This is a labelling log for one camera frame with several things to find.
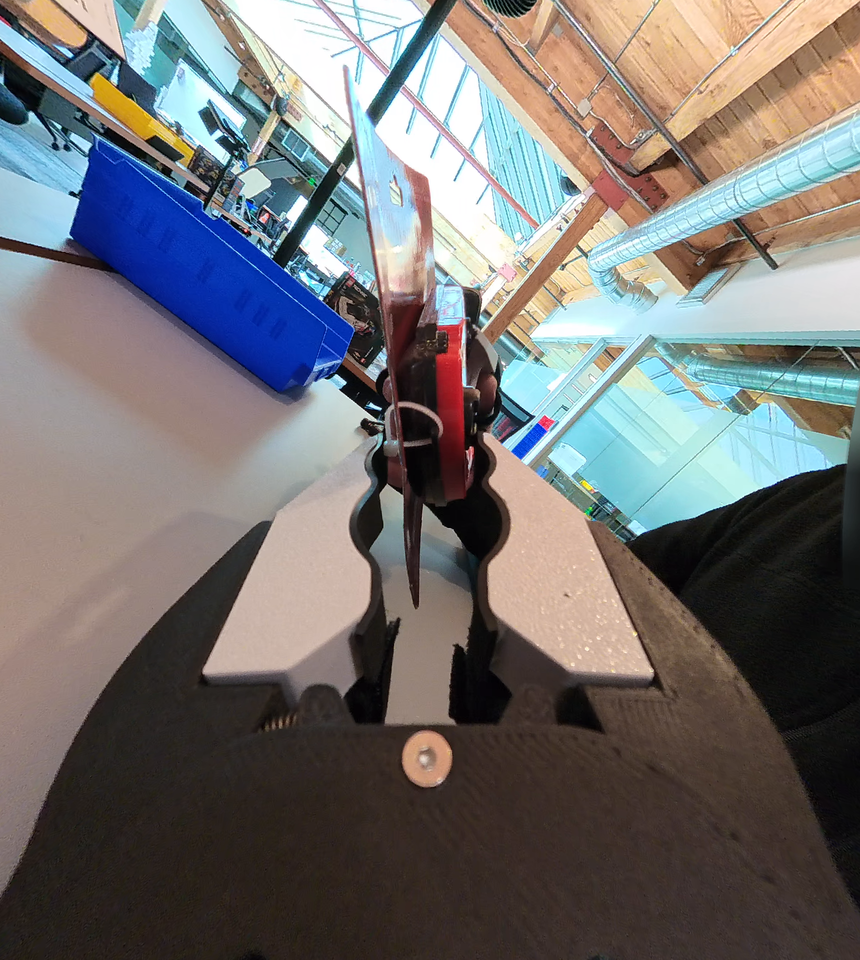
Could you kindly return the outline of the white wall vent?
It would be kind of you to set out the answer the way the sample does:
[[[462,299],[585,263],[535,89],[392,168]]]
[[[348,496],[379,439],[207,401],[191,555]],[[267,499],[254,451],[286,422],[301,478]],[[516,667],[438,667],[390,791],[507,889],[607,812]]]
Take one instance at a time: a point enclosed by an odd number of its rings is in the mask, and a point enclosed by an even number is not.
[[[677,300],[676,308],[691,309],[705,306],[734,278],[743,266],[743,263],[732,263],[710,270],[690,291]]]

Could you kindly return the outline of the person's black jacket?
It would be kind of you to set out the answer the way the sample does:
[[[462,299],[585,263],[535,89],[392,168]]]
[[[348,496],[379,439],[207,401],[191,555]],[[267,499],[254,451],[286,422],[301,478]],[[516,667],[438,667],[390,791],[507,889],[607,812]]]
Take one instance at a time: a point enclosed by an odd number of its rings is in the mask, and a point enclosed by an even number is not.
[[[860,586],[843,572],[845,464],[636,536],[780,731],[860,909]]]

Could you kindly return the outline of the silver spiral duct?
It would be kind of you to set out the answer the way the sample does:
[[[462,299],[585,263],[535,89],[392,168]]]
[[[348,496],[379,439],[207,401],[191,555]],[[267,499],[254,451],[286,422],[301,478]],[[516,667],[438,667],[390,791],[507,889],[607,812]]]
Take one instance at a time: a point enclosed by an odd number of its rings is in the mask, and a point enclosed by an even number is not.
[[[643,313],[658,299],[620,265],[858,171],[860,102],[594,246],[588,273],[602,298]]]
[[[653,351],[710,406],[750,412],[760,396],[856,406],[860,362],[842,346],[657,341]]]

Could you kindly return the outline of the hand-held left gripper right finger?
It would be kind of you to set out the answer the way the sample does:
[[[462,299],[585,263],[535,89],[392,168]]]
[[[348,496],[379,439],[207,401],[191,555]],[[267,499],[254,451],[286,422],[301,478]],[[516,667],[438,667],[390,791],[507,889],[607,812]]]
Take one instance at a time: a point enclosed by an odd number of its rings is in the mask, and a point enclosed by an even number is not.
[[[473,685],[649,687],[656,674],[590,520],[491,435],[448,526],[477,564]]]

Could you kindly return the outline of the yellow plastic bin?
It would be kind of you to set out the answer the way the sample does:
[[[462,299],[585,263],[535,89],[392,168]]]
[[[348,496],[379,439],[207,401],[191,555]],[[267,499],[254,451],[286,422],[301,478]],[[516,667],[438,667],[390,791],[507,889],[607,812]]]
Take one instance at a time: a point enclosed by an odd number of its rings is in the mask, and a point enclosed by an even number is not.
[[[102,74],[89,79],[96,102],[144,142],[173,162],[188,166],[194,148]]]

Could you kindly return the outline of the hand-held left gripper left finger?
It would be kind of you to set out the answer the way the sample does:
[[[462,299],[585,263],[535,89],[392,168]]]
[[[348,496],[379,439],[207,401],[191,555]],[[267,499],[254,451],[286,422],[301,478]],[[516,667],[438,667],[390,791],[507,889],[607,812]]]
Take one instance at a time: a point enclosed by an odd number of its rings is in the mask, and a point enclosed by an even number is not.
[[[279,509],[203,667],[211,684],[377,683],[387,620],[371,548],[383,529],[380,440]]]

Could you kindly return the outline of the red water game toy card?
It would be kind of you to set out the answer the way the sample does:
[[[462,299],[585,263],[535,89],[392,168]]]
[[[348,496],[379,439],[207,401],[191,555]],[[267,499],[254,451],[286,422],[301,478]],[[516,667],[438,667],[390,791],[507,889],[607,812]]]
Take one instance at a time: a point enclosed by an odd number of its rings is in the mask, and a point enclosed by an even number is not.
[[[396,464],[412,605],[421,602],[424,507],[464,499],[474,479],[470,387],[476,291],[438,282],[429,182],[384,143],[341,71],[386,350],[384,456]]]

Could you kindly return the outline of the blue plastic bin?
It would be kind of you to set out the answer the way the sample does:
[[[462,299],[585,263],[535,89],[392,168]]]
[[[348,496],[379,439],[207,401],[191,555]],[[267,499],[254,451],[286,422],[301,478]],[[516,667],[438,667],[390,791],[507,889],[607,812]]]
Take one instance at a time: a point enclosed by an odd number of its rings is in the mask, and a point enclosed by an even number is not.
[[[352,324],[202,202],[112,143],[88,153],[71,238],[278,392],[335,375]]]

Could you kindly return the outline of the long wooden edged desk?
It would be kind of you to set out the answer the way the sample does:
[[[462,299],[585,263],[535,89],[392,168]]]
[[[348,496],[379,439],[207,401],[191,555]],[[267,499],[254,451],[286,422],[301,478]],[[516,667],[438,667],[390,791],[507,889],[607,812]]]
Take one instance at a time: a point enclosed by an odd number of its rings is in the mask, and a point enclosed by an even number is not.
[[[183,162],[173,161],[104,110],[94,99],[93,91],[86,82],[73,76],[52,55],[44,52],[38,45],[30,42],[1,20],[0,55],[48,90],[72,104],[91,120],[99,122],[107,131],[114,132],[118,138],[123,138],[141,154],[158,162],[181,183],[189,183],[196,190],[204,190],[207,187],[207,184],[189,171]]]

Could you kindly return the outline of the black printed box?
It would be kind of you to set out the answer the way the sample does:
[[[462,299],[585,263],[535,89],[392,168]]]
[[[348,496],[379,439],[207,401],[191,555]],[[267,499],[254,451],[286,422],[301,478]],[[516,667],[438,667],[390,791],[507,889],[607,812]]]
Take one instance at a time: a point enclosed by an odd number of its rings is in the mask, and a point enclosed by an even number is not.
[[[204,183],[198,193],[205,208],[236,214],[243,188],[241,158],[220,161],[204,146],[197,146],[188,169]]]
[[[378,296],[346,272],[331,286],[323,303],[353,328],[347,356],[361,367],[371,366],[385,345]]]

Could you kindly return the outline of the black steel pillar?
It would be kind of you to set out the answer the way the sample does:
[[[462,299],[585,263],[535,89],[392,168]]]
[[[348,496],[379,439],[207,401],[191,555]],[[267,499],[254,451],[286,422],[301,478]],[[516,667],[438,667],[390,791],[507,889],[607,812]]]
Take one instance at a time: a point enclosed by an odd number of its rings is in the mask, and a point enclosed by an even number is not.
[[[367,116],[373,124],[378,124],[387,113],[414,67],[431,42],[436,39],[455,5],[455,1],[437,1],[428,9],[400,58],[388,69],[386,78],[367,108]],[[354,161],[353,140],[349,138],[344,142],[330,167],[316,185],[304,209],[279,244],[273,255],[273,261],[278,266],[285,268],[297,254],[305,235],[314,225]]]

